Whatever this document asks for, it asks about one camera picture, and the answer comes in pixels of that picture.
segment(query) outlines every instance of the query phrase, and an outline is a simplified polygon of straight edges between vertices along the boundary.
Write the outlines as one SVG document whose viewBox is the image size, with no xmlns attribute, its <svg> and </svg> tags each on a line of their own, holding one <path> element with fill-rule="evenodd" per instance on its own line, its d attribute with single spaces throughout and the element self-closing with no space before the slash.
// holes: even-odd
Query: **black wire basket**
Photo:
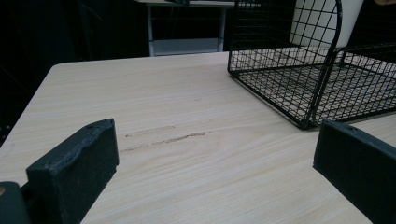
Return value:
<svg viewBox="0 0 396 224">
<path fill-rule="evenodd" d="M 302 129 L 395 111 L 395 8 L 348 27 L 341 0 L 236 1 L 228 71 Z"/>
</svg>

